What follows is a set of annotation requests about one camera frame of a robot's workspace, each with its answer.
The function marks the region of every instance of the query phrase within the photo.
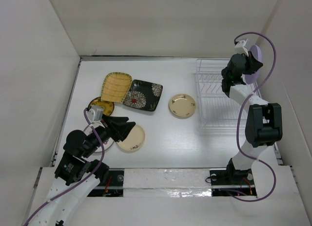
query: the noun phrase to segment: black floral placemat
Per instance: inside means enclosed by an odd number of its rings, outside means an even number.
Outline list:
[[[158,105],[162,89],[162,85],[159,84],[133,80],[123,104],[132,108],[153,112]]]

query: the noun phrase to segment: plate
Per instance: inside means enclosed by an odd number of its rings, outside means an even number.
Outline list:
[[[93,122],[91,123],[90,125],[88,125],[84,130],[83,132],[87,135],[89,135],[91,132],[92,132],[92,129],[91,129],[91,125],[96,128],[98,126],[102,126],[102,123],[101,122]],[[110,137],[107,141],[103,142],[103,145],[104,145],[104,150],[107,151],[114,143],[115,141]],[[94,154],[97,154],[97,153],[102,153],[102,147],[99,146],[97,148],[97,150],[94,152]]]
[[[103,82],[101,101],[122,103],[131,87],[132,77],[125,73],[110,73]]]
[[[133,80],[123,104],[139,110],[156,110],[163,86],[142,80]]]
[[[108,102],[108,101],[101,101],[101,97],[97,97],[93,99],[90,103],[89,106],[92,105],[97,105],[103,108],[103,114],[104,115],[111,115],[114,111],[115,105],[113,102]]]
[[[135,125],[123,142],[117,142],[118,146],[125,151],[137,151],[143,146],[145,140],[144,129]]]
[[[187,94],[177,94],[169,101],[171,112],[180,117],[188,117],[194,114],[195,100]]]

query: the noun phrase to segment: wall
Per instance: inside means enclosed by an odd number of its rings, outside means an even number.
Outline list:
[[[79,56],[49,0],[0,0],[0,218],[21,225],[49,164]]]
[[[80,55],[229,57],[276,0],[50,0]]]
[[[277,49],[277,64],[271,79],[261,90],[262,96],[278,102],[283,113],[283,139],[280,152],[287,165],[292,165],[298,187],[312,221],[312,0],[279,0],[264,32]],[[271,67],[271,47],[260,42],[266,67],[261,80]]]

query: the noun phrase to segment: yellow plate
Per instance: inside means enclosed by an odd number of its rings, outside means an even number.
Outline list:
[[[131,87],[132,77],[125,73],[110,73],[102,86],[101,101],[122,103]]]
[[[123,142],[117,142],[118,146],[125,151],[137,151],[143,146],[145,140],[144,129],[135,125]]]
[[[101,97],[97,97],[93,99],[90,103],[89,106],[92,105],[97,105],[100,106],[104,109],[103,114],[104,115],[111,115],[114,111],[115,105],[113,102],[108,102],[108,101],[101,101]]]
[[[177,94],[169,101],[170,111],[180,117],[188,117],[196,110],[195,100],[187,94]]]

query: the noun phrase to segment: dish rack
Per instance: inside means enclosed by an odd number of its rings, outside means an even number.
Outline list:
[[[240,105],[222,91],[222,75],[230,59],[198,59],[196,61],[197,91],[200,127],[219,132],[235,133]],[[255,84],[248,85],[250,90]],[[247,113],[244,111],[240,128],[244,129]]]

